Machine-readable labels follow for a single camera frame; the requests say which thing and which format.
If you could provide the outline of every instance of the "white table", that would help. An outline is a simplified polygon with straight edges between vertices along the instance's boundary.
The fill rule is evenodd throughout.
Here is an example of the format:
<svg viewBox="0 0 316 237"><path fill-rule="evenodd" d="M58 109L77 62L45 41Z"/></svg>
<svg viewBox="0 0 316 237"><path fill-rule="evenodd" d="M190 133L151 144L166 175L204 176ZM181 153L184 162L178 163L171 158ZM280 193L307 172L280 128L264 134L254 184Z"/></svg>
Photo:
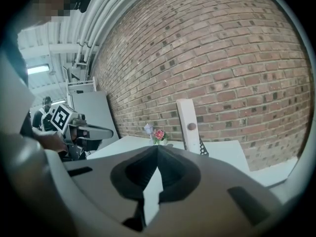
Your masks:
<svg viewBox="0 0 316 237"><path fill-rule="evenodd" d="M169 141L167 146L171 146L171 144L175 148L184 149L183 142ZM231 164L263 186L270 186L286 180L297 161L297 159L293 158L287 162L282 162L265 169L250 171L239 141L204 142L204 145L209 153L209 157ZM149 138L125 136L122 139L115 141L112 144L87 156L87 159L96 159L122 154L124 152L146 146L150 146ZM162 191L163 188L161 175L157 168L146 189L144 190L144 212L147 224L149 224L149 222L154 218L159 210L159 193Z"/></svg>
<svg viewBox="0 0 316 237"><path fill-rule="evenodd" d="M171 146L171 144L175 148L184 149L183 142L168 141L167 146ZM204 142L204 145L210 157L225 161L244 173L250 172L247 160L239 141L233 140L225 142ZM120 140L115 141L114 143L87 156L87 159L113 156L146 146L150 146L149 138L147 139L134 136L125 136Z"/></svg>
<svg viewBox="0 0 316 237"><path fill-rule="evenodd" d="M183 142L168 141L167 146L170 147L171 145L175 148L184 149ZM239 141L205 142L204 145L210 157L225 161L246 174L250 173L247 160ZM149 138L125 136L87 156L87 159L108 157L146 146L150 146ZM145 199L144 213L147 225L159 211L159 193L162 191L161 174L157 168L143 192Z"/></svg>

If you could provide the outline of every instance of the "pipe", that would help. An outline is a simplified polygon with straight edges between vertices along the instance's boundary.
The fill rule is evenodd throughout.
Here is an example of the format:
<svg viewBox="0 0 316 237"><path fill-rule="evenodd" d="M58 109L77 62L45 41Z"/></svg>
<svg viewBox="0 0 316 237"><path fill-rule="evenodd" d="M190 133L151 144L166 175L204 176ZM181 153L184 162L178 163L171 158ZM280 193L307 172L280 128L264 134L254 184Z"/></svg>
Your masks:
<svg viewBox="0 0 316 237"><path fill-rule="evenodd" d="M103 9L99 19L97 20L95 26L93 27L92 33L91 33L91 36L90 36L89 42L88 42L88 48L87 48L87 51L85 52L85 55L84 55L84 62L87 62L87 60L88 60L89 50L92 47L93 41L95 39L95 36L97 34L97 31L98 31L99 27L101 26L102 22L107 17L107 15L110 12L111 8L114 6L114 4L117 1L118 0L109 0L109 2L106 4L105 8Z"/></svg>
<svg viewBox="0 0 316 237"><path fill-rule="evenodd" d="M83 27L83 30L82 30L82 34L81 34L81 37L80 37L78 53L77 53L77 56L76 56L76 62L80 61L80 57L81 57L82 48L83 48L83 45L84 45L85 38L87 36L89 28L93 27L91 25L91 22L92 22L94 16L96 15L98 9L103 4L103 2L104 2L104 0L96 0L94 6L92 7L92 9L88 13L88 17L87 17L87 20L86 20L86 22L84 24L84 27Z"/></svg>
<svg viewBox="0 0 316 237"><path fill-rule="evenodd" d="M91 57L91 54L92 54L92 50L94 49L95 45L96 45L96 41L98 40L98 38L100 37L102 31L103 31L103 28L106 26L108 20L110 19L110 17L113 15L113 13L116 11L116 9L124 2L125 0L121 0L119 1L119 3L115 6L115 8L111 11L111 13L107 16L107 19L103 22L99 32L97 33L94 41L93 41L93 44L91 46L91 48L89 48L89 56L87 58L87 60Z"/></svg>
<svg viewBox="0 0 316 237"><path fill-rule="evenodd" d="M78 65L83 65L83 66L87 66L86 63L82 63L82 62L76 62L76 64L78 64Z"/></svg>

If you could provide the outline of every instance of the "person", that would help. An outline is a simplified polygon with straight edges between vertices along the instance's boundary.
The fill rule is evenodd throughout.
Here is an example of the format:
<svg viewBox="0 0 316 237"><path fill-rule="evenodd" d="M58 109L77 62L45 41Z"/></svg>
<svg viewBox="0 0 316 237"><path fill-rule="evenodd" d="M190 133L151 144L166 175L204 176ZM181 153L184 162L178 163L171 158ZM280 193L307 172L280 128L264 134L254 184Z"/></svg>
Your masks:
<svg viewBox="0 0 316 237"><path fill-rule="evenodd" d="M6 25L1 41L0 51L6 56L9 66L12 67L20 79L28 86L26 63L18 49L18 33L23 29L45 24L52 17L67 16L75 7L77 0L30 0L21 8L20 13L11 18ZM67 146L57 132L42 132L32 127L31 116L28 112L24 119L20 134L37 140L45 149L57 152L66 151Z"/></svg>
<svg viewBox="0 0 316 237"><path fill-rule="evenodd" d="M43 107L35 112L32 122L32 127L37 128L40 131L52 131L56 128L50 122L54 110L51 110L52 100L49 96L43 98Z"/></svg>

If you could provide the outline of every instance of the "ceiling beam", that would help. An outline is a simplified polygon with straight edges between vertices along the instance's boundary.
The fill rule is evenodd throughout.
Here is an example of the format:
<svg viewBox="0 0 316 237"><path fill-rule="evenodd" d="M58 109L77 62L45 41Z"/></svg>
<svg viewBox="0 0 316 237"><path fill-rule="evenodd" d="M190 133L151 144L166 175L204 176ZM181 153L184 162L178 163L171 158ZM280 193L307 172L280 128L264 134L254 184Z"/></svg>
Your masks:
<svg viewBox="0 0 316 237"><path fill-rule="evenodd" d="M20 51L24 59L30 59L30 58L35 58L42 55L49 55L49 51L51 54L77 53L78 46L79 44L50 44L49 48L48 48L48 45L40 45L40 46L25 48ZM83 47L83 51L85 52L86 49L87 49L87 46L85 45ZM99 47L96 46L93 52L97 52L98 49Z"/></svg>
<svg viewBox="0 0 316 237"><path fill-rule="evenodd" d="M42 87L37 87L37 88L34 88L34 89L30 89L30 90L31 90L31 92L34 95L37 95L37 94L41 94L41 93L49 91L49 90L59 89L59 86L61 88L66 88L66 83L65 82L60 82L59 85L57 83L53 83L53 84L48 84L48 85L45 85L45 86L42 86Z"/></svg>

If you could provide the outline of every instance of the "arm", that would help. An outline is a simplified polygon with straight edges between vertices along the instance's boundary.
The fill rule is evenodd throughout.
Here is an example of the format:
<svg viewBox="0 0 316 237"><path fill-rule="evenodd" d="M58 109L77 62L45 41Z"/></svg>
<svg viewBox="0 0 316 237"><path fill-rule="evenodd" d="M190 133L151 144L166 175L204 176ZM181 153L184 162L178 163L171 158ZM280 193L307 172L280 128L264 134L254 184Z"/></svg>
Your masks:
<svg viewBox="0 0 316 237"><path fill-rule="evenodd" d="M42 132L33 127L33 134L34 139L37 140L44 149L50 149L56 152L68 151L67 145L60 132Z"/></svg>
<svg viewBox="0 0 316 237"><path fill-rule="evenodd" d="M35 112L33 122L32 122L32 127L35 127L37 129L40 128L40 123L41 123L41 116L43 114L40 111Z"/></svg>

